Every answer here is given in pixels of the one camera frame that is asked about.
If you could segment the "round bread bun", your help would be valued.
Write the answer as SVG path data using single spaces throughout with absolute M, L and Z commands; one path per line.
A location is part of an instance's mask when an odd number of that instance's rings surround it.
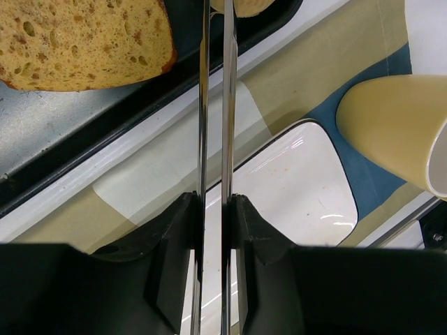
M 274 3 L 274 0 L 233 0 L 237 17 L 254 17 Z M 211 7 L 220 13 L 224 12 L 224 0 L 211 0 Z

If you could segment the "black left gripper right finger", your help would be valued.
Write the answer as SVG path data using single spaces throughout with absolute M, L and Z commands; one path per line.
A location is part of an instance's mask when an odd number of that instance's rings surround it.
M 446 255 L 299 246 L 231 201 L 243 334 L 445 334 Z

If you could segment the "metal tongs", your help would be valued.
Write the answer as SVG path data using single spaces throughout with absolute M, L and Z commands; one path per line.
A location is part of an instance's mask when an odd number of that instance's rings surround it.
M 220 332 L 229 334 L 231 330 L 231 203 L 233 194 L 235 102 L 237 82 L 237 33 L 235 28 L 236 12 L 233 1 L 223 2 L 223 59 L 219 69 L 222 85 L 221 107 L 221 145 L 217 147 L 208 140 L 209 97 L 214 95 L 210 80 L 215 78 L 215 71 L 210 68 L 210 25 L 217 12 L 212 9 L 210 1 L 203 3 L 203 21 L 199 50 L 198 76 L 198 163 L 197 195 L 198 223 L 193 229 L 194 267 L 193 291 L 190 319 L 191 334 L 201 333 L 203 270 L 205 266 L 206 237 L 206 194 L 209 180 L 207 178 L 209 162 L 215 164 L 215 179 L 221 182 L 221 225 L 216 235 L 221 241 L 220 276 L 221 276 L 221 312 Z

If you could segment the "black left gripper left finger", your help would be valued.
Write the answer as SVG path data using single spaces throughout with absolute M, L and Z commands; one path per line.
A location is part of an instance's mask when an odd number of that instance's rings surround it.
M 198 196 L 88 254 L 1 245 L 2 334 L 178 334 Z

